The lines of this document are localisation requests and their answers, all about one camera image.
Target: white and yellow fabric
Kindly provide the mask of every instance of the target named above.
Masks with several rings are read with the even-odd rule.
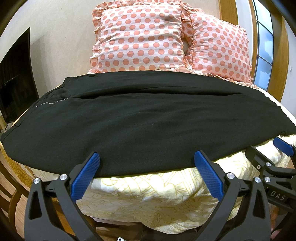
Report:
[[[259,91],[281,106],[284,113],[296,125],[295,117],[286,108],[266,91],[262,89]],[[289,144],[296,145],[296,135],[279,137]],[[273,146],[272,140],[256,148],[276,166],[287,166],[289,158]],[[16,162],[7,155],[6,159],[14,171],[19,173],[20,169],[23,169],[31,178],[40,177],[43,181],[58,178],[57,174],[20,164],[16,168]],[[243,151],[219,159],[217,163],[225,172],[232,172],[238,178],[250,180],[259,174],[246,159]],[[240,201],[241,199],[237,200],[229,218],[237,214]],[[198,170],[187,168],[133,177],[96,178],[88,187],[84,197],[77,201],[77,205],[82,213],[88,216],[123,222],[140,221],[155,230],[175,234],[202,225],[217,202],[217,199],[209,193]]]

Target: blue gripper pad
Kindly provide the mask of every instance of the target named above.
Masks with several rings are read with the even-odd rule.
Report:
[[[283,141],[281,138],[274,138],[274,146],[285,153],[287,156],[294,155],[293,147],[287,142]]]
[[[71,199],[75,202],[83,197],[87,187],[92,181],[96,171],[100,166],[100,156],[94,153],[84,165],[71,185]]]
[[[211,195],[220,202],[224,197],[223,183],[200,151],[194,154],[194,164],[205,181]]]

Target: window pane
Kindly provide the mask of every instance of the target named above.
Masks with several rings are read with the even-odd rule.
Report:
[[[254,85],[257,85],[258,87],[267,90],[270,72],[271,65],[259,57]]]
[[[272,63],[273,51],[273,36],[259,23],[259,56]]]
[[[271,33],[273,33],[270,12],[258,0],[254,0],[254,3],[256,7],[258,21],[262,23],[263,26],[265,26]]]

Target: pillow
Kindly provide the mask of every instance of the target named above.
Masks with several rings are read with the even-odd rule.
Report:
[[[191,68],[181,41],[180,1],[167,3],[125,0],[98,5],[92,12],[97,42],[89,73]]]
[[[182,19],[187,60],[196,73],[251,83],[248,38],[243,28],[188,7]]]

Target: yellow patterned bed sheet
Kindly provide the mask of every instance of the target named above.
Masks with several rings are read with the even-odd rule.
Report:
[[[264,90],[259,91],[281,106],[296,125],[294,116],[277,100]],[[296,145],[296,135],[279,137],[289,144]],[[276,166],[287,166],[289,158],[273,146],[272,140],[256,148]],[[5,158],[9,160],[10,165],[15,165],[8,156]],[[216,162],[225,172],[232,172],[238,178],[250,180],[259,174],[242,151]],[[18,168],[24,170],[31,179],[40,177],[47,181],[58,178],[57,174],[21,164]],[[241,199],[237,200],[229,218],[237,214],[240,201]],[[84,197],[77,201],[77,205],[82,213],[88,216],[123,222],[140,221],[155,230],[176,234],[204,224],[217,202],[209,193],[197,169],[187,168],[134,177],[96,178],[91,182]]]

